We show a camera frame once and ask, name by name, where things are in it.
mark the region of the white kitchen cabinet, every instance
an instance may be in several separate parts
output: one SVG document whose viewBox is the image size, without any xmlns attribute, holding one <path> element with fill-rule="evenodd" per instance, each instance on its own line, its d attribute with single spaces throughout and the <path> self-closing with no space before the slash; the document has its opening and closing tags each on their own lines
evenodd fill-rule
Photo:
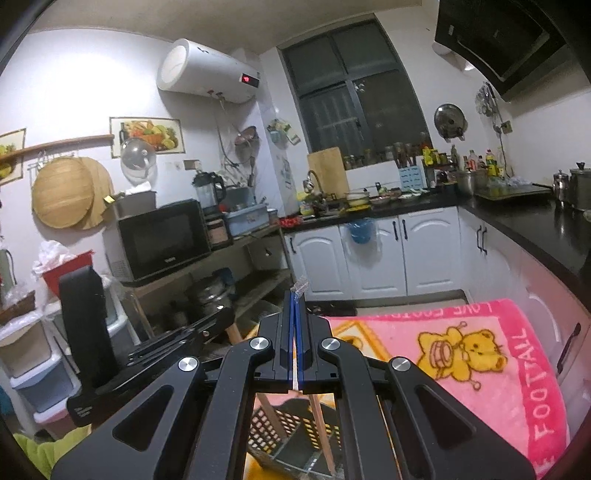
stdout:
<svg viewBox="0 0 591 480">
<path fill-rule="evenodd" d="M 521 304 L 521 252 L 506 235 L 461 209 L 460 236 L 464 291 L 470 301 L 511 299 Z"/>
<path fill-rule="evenodd" d="M 457 208 L 399 216 L 408 295 L 462 288 Z"/>
<path fill-rule="evenodd" d="M 310 282 L 306 300 L 350 300 L 352 288 L 338 226 L 286 236 L 296 278 Z"/>
<path fill-rule="evenodd" d="M 582 343 L 578 356 L 560 384 L 571 437 L 591 408 L 591 333 Z"/>
<path fill-rule="evenodd" d="M 554 368 L 575 327 L 578 323 L 581 325 L 580 333 L 570 344 L 563 372 L 558 375 L 561 382 L 580 351 L 589 329 L 589 314 L 558 278 L 525 251 L 522 253 L 521 283 L 525 299 L 520 307 Z"/>
<path fill-rule="evenodd" d="M 355 300 L 407 294 L 400 221 L 393 217 L 375 223 L 376 241 L 363 245 L 353 241 L 346 225 L 340 226 Z"/>
<path fill-rule="evenodd" d="M 482 222 L 476 216 L 459 209 L 462 284 L 470 302 L 484 301 L 486 297 L 486 262 L 480 249 Z"/>
</svg>

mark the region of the metal canister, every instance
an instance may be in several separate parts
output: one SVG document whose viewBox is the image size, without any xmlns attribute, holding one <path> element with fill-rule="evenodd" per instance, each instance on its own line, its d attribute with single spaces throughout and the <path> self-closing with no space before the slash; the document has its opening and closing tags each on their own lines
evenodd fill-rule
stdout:
<svg viewBox="0 0 591 480">
<path fill-rule="evenodd" d="M 569 203 L 576 210 L 591 209 L 591 168 L 585 168 L 584 162 L 577 163 L 578 168 L 570 169 Z"/>
<path fill-rule="evenodd" d="M 554 182 L 552 183 L 552 191 L 556 197 L 556 203 L 564 207 L 569 201 L 569 176 L 559 170 L 554 174 Z"/>
</svg>

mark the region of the water heater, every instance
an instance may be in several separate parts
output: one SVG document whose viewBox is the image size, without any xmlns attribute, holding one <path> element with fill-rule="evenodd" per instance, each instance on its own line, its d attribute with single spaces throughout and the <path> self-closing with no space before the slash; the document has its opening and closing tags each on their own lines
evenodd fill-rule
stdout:
<svg viewBox="0 0 591 480">
<path fill-rule="evenodd" d="M 220 51 L 180 38 L 164 57 L 156 83 L 161 90 L 222 95 L 243 103 L 256 95 L 261 74 Z"/>
</svg>

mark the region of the dish soap bottle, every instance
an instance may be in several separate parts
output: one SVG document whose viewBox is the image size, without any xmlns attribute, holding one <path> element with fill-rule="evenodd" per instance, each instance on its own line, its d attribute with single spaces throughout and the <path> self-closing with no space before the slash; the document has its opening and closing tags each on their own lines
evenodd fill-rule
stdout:
<svg viewBox="0 0 591 480">
<path fill-rule="evenodd" d="M 492 154 L 491 149 L 489 148 L 486 150 L 486 168 L 488 169 L 488 176 L 489 177 L 496 177 L 499 174 L 499 171 L 496 167 L 496 158 Z"/>
</svg>

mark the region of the red digital display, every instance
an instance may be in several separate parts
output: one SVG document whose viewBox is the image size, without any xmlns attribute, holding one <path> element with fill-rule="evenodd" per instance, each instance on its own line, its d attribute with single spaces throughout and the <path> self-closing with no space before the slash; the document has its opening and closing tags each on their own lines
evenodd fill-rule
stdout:
<svg viewBox="0 0 591 480">
<path fill-rule="evenodd" d="M 242 74 L 242 77 L 240 77 L 240 81 L 242 83 L 246 83 L 247 85 L 250 85 L 251 87 L 254 87 L 254 88 L 258 88 L 258 85 L 259 85 L 258 78 L 247 75 L 246 73 Z"/>
</svg>

